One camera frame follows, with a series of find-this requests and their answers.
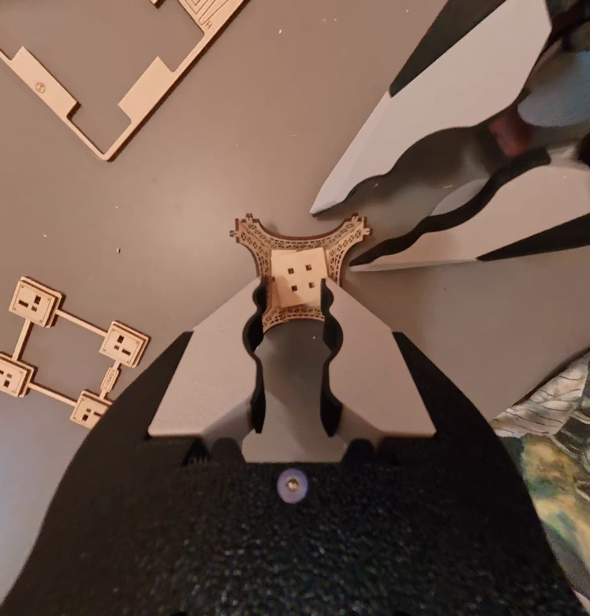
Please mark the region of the wooden lattice tower base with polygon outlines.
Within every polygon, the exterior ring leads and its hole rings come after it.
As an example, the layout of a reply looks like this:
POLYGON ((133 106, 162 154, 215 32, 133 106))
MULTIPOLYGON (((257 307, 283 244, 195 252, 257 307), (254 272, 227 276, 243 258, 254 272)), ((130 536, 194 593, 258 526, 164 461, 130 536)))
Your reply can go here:
POLYGON ((324 321, 321 281, 341 285, 348 252, 371 234, 358 213, 325 234, 302 237, 271 232, 251 213, 236 219, 229 235, 251 252, 258 276, 267 282, 263 332, 295 320, 324 321))

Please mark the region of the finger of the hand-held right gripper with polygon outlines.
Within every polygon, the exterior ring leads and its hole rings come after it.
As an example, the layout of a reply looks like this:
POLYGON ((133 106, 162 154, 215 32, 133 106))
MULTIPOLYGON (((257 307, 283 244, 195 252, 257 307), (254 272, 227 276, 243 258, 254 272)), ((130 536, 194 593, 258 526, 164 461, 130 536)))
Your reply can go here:
POLYGON ((319 190, 310 214, 387 175, 407 150, 512 104, 552 31, 548 1, 446 1, 319 190))
POLYGON ((351 269, 414 269, 590 246, 590 166, 576 154, 529 151, 451 193, 408 233, 354 258, 351 269))

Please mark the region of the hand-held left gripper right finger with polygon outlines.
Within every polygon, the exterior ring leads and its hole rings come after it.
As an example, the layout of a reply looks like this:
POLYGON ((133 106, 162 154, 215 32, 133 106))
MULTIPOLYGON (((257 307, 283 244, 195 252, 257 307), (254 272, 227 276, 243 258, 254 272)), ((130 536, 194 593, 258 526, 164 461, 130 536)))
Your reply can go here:
POLYGON ((322 366, 320 417, 329 437, 373 446, 391 437, 436 433, 389 326, 329 278, 321 281, 322 366))

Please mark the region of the wooden sheet with large cutout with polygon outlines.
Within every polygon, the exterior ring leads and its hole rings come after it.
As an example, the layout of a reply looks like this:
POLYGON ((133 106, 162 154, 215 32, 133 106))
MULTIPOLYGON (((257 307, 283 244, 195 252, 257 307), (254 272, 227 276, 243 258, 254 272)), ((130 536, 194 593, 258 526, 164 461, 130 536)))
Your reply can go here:
POLYGON ((202 31, 202 37, 175 70, 171 70, 160 57, 153 59, 118 102, 118 107, 129 119, 129 126, 106 151, 101 151, 73 123, 73 116, 81 104, 29 50, 20 47, 15 55, 9 57, 0 48, 0 59, 98 159, 110 162, 213 45, 247 1, 178 1, 178 4, 202 31))

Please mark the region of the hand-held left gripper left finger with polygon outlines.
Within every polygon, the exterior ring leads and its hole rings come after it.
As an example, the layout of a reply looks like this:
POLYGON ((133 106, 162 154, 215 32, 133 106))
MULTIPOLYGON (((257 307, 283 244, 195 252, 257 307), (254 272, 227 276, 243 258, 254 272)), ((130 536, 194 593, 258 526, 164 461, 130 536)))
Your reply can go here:
POLYGON ((151 437, 242 444, 266 416, 263 341, 267 281, 256 278, 196 326, 148 428, 151 437))

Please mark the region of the printed cloth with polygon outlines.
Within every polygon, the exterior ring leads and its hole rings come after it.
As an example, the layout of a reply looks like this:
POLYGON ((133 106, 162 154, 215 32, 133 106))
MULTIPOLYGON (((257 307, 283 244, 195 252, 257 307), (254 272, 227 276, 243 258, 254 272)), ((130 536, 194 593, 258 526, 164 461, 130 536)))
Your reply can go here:
POLYGON ((490 421, 590 614, 590 349, 490 421))

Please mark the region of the wooden four-pad square frame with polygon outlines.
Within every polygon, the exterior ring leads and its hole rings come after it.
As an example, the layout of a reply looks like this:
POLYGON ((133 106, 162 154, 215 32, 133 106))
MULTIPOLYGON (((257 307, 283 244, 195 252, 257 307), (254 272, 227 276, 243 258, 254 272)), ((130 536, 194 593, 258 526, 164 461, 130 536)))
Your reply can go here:
POLYGON ((21 277, 17 282, 9 312, 23 320, 12 354, 0 352, 0 392, 22 398, 36 392, 72 409, 70 421, 91 430, 112 406, 109 395, 124 368, 136 368, 151 341, 149 335, 114 320, 108 328, 101 328, 63 309, 65 295, 36 279, 21 277), (35 327, 52 328, 58 320, 100 338, 99 353, 112 361, 101 381, 98 392, 82 390, 77 398, 67 396, 36 381, 37 366, 23 360, 23 353, 35 327))

